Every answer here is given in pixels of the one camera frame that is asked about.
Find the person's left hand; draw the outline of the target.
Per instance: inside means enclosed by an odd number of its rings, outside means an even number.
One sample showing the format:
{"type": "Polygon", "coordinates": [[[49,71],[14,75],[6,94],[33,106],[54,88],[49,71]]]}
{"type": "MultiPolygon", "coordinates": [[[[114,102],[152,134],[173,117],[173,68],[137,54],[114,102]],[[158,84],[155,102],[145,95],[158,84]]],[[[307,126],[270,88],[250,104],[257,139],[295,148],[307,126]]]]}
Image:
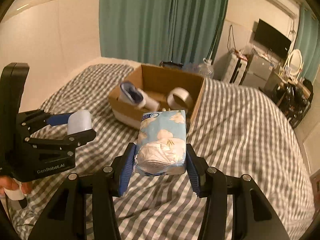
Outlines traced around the person's left hand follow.
{"type": "Polygon", "coordinates": [[[18,185],[16,183],[16,181],[14,181],[11,177],[9,176],[1,176],[0,177],[0,190],[1,190],[1,197],[4,196],[5,192],[4,190],[17,190],[17,189],[21,189],[21,191],[24,194],[29,194],[31,193],[32,189],[33,189],[33,182],[25,182],[22,183],[21,186],[18,185]]]}

